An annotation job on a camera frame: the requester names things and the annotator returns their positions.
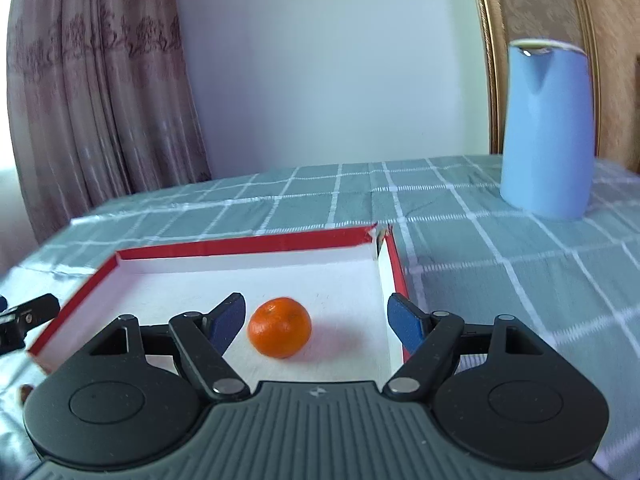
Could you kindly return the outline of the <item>orange mandarin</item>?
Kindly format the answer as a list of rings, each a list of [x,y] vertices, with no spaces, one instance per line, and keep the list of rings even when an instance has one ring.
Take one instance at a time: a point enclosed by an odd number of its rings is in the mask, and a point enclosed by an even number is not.
[[[302,350],[312,333],[311,317],[298,301],[279,297],[266,301],[250,317],[247,337],[255,350],[287,359]]]

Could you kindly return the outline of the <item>red cardboard box tray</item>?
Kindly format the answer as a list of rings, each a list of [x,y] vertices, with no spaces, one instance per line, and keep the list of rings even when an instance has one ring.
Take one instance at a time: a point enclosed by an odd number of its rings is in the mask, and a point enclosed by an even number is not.
[[[388,376],[406,352],[387,324],[387,299],[407,290],[391,228],[357,226],[114,252],[29,345],[47,372],[62,365],[111,320],[142,325],[182,312],[215,311],[213,337],[248,382],[262,378],[356,380]],[[312,333],[289,360],[269,359],[248,340],[247,323],[277,298],[298,302]]]

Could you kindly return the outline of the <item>pink patterned curtain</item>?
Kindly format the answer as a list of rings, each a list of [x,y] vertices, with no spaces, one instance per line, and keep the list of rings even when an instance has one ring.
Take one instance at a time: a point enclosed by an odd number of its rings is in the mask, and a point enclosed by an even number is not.
[[[38,242],[113,198],[209,179],[177,0],[12,0],[6,53]]]

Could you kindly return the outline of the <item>light blue electric kettle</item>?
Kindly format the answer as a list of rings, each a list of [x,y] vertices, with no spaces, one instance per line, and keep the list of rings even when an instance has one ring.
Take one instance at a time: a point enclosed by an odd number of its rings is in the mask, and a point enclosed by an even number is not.
[[[589,58],[567,42],[524,38],[508,47],[500,195],[538,217],[585,214],[596,158]]]

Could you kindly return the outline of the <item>gold wall frame moulding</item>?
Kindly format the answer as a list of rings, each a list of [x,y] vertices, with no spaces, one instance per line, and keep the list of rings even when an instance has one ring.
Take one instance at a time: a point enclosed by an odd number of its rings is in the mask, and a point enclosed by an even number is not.
[[[506,47],[542,38],[586,52],[596,153],[639,169],[639,0],[476,0],[489,96],[489,151],[501,152],[506,120]]]

